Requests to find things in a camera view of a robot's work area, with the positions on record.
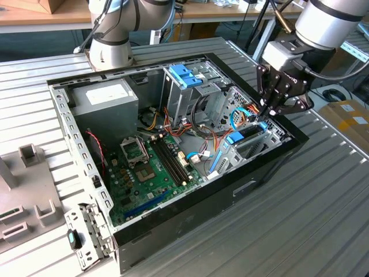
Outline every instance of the motherboard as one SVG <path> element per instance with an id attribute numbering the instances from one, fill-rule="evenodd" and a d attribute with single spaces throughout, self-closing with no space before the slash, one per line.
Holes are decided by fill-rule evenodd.
<path id="1" fill-rule="evenodd" d="M 110 195 L 114 202 L 110 216 L 114 226 L 203 182 L 198 171 L 184 159 L 171 135 L 153 141 L 130 138 L 126 142 L 128 144 L 106 157 L 106 174 L 109 174 Z"/>

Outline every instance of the red cable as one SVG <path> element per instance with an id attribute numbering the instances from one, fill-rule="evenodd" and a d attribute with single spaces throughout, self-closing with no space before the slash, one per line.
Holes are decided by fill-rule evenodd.
<path id="1" fill-rule="evenodd" d="M 95 141 L 97 143 L 97 146 L 99 146 L 100 155 L 101 155 L 101 163 L 103 165 L 103 175 L 105 175 L 104 154 L 103 154 L 103 149 L 101 148 L 100 141 L 93 133 L 91 133 L 89 131 L 86 131 L 86 133 L 89 134 L 90 136 L 92 136 L 95 139 Z"/>

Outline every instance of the green circuit board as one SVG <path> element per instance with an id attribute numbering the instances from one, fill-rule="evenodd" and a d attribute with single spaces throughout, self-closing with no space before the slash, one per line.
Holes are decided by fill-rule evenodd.
<path id="1" fill-rule="evenodd" d="M 180 149 L 175 140 L 167 135 L 163 141 L 173 152 L 175 159 L 179 161 L 177 153 Z M 110 178 L 110 196 L 114 202 L 110 217 L 114 226 L 121 225 L 178 194 L 188 191 L 203 181 L 197 170 L 190 168 L 184 170 L 188 176 L 192 176 L 191 181 L 185 185 L 176 184 L 151 147 L 150 142 L 144 141 L 143 145 L 149 155 L 149 162 L 147 164 L 137 163 L 133 169 L 128 167 L 120 148 L 106 157 L 107 173 L 109 173 Z M 149 179 L 140 181 L 138 175 L 140 175 L 141 180 L 143 178 Z M 135 211 L 135 208 L 138 208 L 139 211 L 130 214 L 130 212 Z"/>

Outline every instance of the yellow wire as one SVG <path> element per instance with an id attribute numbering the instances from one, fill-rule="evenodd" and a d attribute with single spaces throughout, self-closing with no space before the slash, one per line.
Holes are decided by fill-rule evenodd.
<path id="1" fill-rule="evenodd" d="M 156 124 L 156 117 L 157 117 L 157 113 L 155 113 L 154 120 L 153 120 L 151 126 L 146 128 L 146 130 L 150 131 L 150 130 L 154 129 L 155 124 Z"/>

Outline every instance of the blue connector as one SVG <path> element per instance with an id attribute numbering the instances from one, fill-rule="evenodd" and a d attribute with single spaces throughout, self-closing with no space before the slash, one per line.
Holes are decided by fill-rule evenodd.
<path id="1" fill-rule="evenodd" d="M 227 136 L 227 141 L 230 144 L 236 143 L 237 141 L 243 140 L 244 136 L 240 132 L 233 132 Z"/>
<path id="2" fill-rule="evenodd" d="M 184 65 L 172 65 L 169 67 L 169 72 L 172 73 L 185 88 L 191 88 L 202 84 L 202 80 L 197 79 L 192 74 L 192 70 L 188 70 Z"/>
<path id="3" fill-rule="evenodd" d="M 264 131 L 264 132 L 265 132 L 265 131 L 267 131 L 267 129 L 268 129 L 268 125 L 267 125 L 264 121 L 260 122 L 260 123 L 259 123 L 259 126 L 260 126 L 261 128 L 263 128 L 263 131 Z"/>

